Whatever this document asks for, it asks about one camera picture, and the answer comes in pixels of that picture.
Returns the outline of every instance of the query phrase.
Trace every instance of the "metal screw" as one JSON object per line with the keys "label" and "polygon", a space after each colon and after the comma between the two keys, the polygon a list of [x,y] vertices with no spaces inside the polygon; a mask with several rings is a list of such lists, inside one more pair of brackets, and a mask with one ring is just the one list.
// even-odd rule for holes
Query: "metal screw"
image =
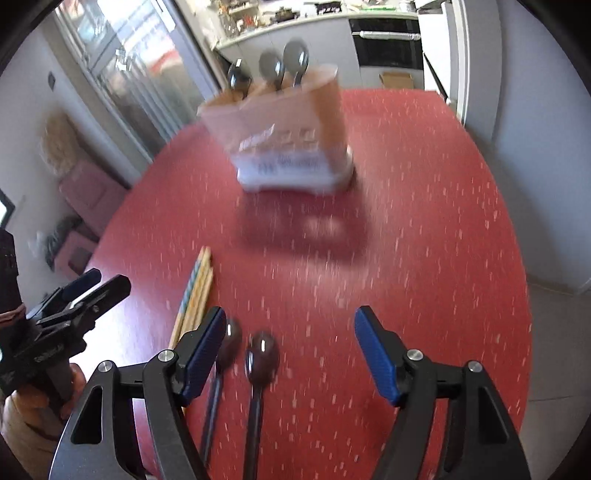
{"label": "metal screw", "polygon": [[479,374],[480,372],[482,372],[482,364],[480,362],[477,362],[476,360],[471,360],[468,362],[468,370],[470,372]]}
{"label": "metal screw", "polygon": [[162,350],[158,354],[158,360],[161,362],[168,362],[174,358],[174,352],[172,350]]}
{"label": "metal screw", "polygon": [[111,368],[113,368],[113,362],[111,362],[110,360],[105,360],[99,363],[99,372],[105,373],[111,370]]}
{"label": "metal screw", "polygon": [[411,348],[408,352],[407,352],[407,357],[412,360],[413,362],[418,362],[419,360],[423,359],[423,352],[420,350],[417,350],[416,348]]}

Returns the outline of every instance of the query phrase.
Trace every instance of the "gray floor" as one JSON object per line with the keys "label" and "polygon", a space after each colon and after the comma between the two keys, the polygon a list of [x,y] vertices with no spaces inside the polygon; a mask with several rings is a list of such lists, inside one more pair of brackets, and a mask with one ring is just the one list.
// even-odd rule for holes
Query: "gray floor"
{"label": "gray floor", "polygon": [[530,393],[521,440],[533,480],[547,480],[591,413],[591,296],[530,286]]}

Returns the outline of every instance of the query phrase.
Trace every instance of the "oven handle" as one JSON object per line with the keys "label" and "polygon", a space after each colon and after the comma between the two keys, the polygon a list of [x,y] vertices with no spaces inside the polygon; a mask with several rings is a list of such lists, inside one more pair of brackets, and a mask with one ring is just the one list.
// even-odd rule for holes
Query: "oven handle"
{"label": "oven handle", "polygon": [[417,41],[421,39],[420,33],[402,33],[402,32],[372,32],[362,30],[359,32],[353,32],[353,35],[366,40],[406,40],[406,41]]}

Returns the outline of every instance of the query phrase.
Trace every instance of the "red speckled tabletop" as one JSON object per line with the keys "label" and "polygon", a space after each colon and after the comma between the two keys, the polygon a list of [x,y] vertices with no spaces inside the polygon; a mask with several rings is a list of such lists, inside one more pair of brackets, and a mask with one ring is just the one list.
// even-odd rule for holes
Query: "red speckled tabletop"
{"label": "red speckled tabletop", "polygon": [[[199,124],[165,147],[113,218],[92,260],[132,281],[77,358],[147,361],[168,344],[202,245],[212,248],[210,305],[269,329],[281,345],[265,395],[259,479],[369,479],[394,421],[353,332],[370,305],[432,360],[482,361],[521,425],[530,370],[524,269],[505,205],[476,146],[441,99],[419,90],[348,90],[343,110],[357,178],[328,197],[244,193]],[[210,474],[238,480],[250,388],[243,350],[226,374]],[[207,393],[187,412],[199,443]],[[142,408],[144,461],[155,470]],[[422,478],[437,465],[436,411]]]}

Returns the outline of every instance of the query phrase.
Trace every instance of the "black spoon handle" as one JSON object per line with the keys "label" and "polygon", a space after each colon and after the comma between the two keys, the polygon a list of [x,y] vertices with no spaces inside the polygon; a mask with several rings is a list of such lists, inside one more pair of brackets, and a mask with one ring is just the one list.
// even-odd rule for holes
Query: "black spoon handle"
{"label": "black spoon handle", "polygon": [[261,443],[262,393],[263,389],[261,387],[252,387],[251,406],[248,410],[248,429],[246,430],[243,480],[256,480]]}
{"label": "black spoon handle", "polygon": [[205,412],[205,424],[203,425],[203,433],[201,434],[201,460],[205,468],[209,467],[209,458],[212,452],[213,431],[216,426],[217,408],[222,398],[223,389],[223,372],[217,372],[213,380],[212,389],[209,391],[209,400],[207,402],[207,410]]}

